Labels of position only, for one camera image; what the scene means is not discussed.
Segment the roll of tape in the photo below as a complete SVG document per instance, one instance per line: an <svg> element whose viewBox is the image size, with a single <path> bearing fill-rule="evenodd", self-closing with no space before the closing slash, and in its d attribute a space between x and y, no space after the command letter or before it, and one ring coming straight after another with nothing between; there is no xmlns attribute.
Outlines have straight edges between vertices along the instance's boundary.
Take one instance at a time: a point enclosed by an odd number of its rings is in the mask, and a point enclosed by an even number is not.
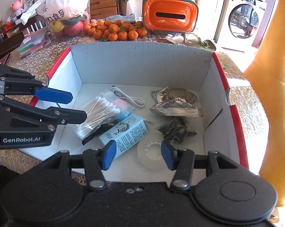
<svg viewBox="0 0 285 227"><path fill-rule="evenodd" d="M150 133L139 141L137 156L139 162L148 169L162 170L166 163L161 155L161 142L163 135L160 132Z"/></svg>

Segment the yellow apple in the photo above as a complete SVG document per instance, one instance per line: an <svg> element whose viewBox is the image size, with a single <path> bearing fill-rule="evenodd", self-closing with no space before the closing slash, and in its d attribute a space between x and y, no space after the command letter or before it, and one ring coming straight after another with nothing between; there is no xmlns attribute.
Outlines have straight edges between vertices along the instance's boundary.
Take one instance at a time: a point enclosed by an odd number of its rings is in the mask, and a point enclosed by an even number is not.
<svg viewBox="0 0 285 227"><path fill-rule="evenodd" d="M65 25L60 20L51 20L49 21L49 24L53 32L60 32L65 27Z"/></svg>

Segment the orange fruit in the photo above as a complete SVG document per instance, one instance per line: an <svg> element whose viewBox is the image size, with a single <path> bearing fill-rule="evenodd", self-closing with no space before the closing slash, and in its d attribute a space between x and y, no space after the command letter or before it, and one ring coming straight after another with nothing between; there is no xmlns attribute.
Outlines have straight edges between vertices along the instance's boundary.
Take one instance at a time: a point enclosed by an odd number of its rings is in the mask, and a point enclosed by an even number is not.
<svg viewBox="0 0 285 227"><path fill-rule="evenodd" d="M97 27L97 30L102 31L102 33L104 33L106 31L106 29L107 29L107 27L104 24Z"/></svg>
<svg viewBox="0 0 285 227"><path fill-rule="evenodd" d="M137 31L136 26L130 26L129 31Z"/></svg>
<svg viewBox="0 0 285 227"><path fill-rule="evenodd" d="M109 27L110 25L112 25L113 24L113 21L111 21L111 20L107 20L106 22L105 22L105 26L106 27Z"/></svg>
<svg viewBox="0 0 285 227"><path fill-rule="evenodd" d="M142 27L142 28L137 29L137 33L140 37L144 37L148 33L148 31L147 31L147 29Z"/></svg>
<svg viewBox="0 0 285 227"><path fill-rule="evenodd" d="M99 30L93 33L94 39L101 39L103 35L104 34L102 33L102 31Z"/></svg>
<svg viewBox="0 0 285 227"><path fill-rule="evenodd" d="M90 25L91 25L91 27L96 27L97 21L93 19Z"/></svg>
<svg viewBox="0 0 285 227"><path fill-rule="evenodd" d="M97 21L96 28L99 27L99 26L101 26L101 25L104 25L104 22L101 21L101 20L98 20L98 21Z"/></svg>
<svg viewBox="0 0 285 227"><path fill-rule="evenodd" d="M112 24L112 25L110 25L109 26L109 31L110 32L118 32L118 29L119 29L119 26L118 25L116 25L116 24Z"/></svg>
<svg viewBox="0 0 285 227"><path fill-rule="evenodd" d="M87 34L87 31L89 30L91 28L91 26L85 26L84 27L84 30L83 30L83 32L84 32L84 34Z"/></svg>
<svg viewBox="0 0 285 227"><path fill-rule="evenodd" d="M126 31L129 31L130 26L131 26L130 22L123 22L123 23L122 23L122 27L123 27Z"/></svg>
<svg viewBox="0 0 285 227"><path fill-rule="evenodd" d="M91 27L88 31L87 31L87 34L89 36L93 36L94 32L96 32L96 28L95 27Z"/></svg>
<svg viewBox="0 0 285 227"><path fill-rule="evenodd" d="M128 40L128 33L126 31L122 31L118 34L118 39L125 41Z"/></svg>
<svg viewBox="0 0 285 227"><path fill-rule="evenodd" d="M143 26L141 21L137 21L137 22L135 23L135 25L136 25L136 26Z"/></svg>
<svg viewBox="0 0 285 227"><path fill-rule="evenodd" d="M130 40L135 40L135 39L138 39L138 33L137 31L130 31L128 33L128 37Z"/></svg>
<svg viewBox="0 0 285 227"><path fill-rule="evenodd" d="M111 42L115 42L118 39L118 35L114 32L111 32L108 36L108 40Z"/></svg>
<svg viewBox="0 0 285 227"><path fill-rule="evenodd" d="M115 24L115 25L118 25L118 27L121 27L122 21L121 21L120 19L115 20L115 21L114 21L114 24Z"/></svg>
<svg viewBox="0 0 285 227"><path fill-rule="evenodd" d="M105 32L104 32L104 37L108 37L109 34L110 34L110 31L109 31L109 30L105 30Z"/></svg>

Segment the pink teddy bear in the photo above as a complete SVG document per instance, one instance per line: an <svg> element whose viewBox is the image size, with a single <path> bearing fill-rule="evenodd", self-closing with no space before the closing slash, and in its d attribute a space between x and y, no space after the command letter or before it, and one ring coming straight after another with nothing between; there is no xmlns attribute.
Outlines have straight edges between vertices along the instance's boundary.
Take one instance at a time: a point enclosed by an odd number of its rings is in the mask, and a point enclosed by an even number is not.
<svg viewBox="0 0 285 227"><path fill-rule="evenodd" d="M22 0L17 0L15 3L11 4L11 8L15 10L15 16L19 16L24 12L24 9L22 7Z"/></svg>

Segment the washing machine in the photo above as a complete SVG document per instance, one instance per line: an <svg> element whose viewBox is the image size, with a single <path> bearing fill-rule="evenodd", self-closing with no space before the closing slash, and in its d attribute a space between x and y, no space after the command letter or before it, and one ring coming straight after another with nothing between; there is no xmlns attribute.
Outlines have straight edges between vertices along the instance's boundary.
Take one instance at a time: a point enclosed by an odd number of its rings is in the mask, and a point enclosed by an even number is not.
<svg viewBox="0 0 285 227"><path fill-rule="evenodd" d="M246 51L256 37L266 5L263 0L224 0L214 36L217 45Z"/></svg>

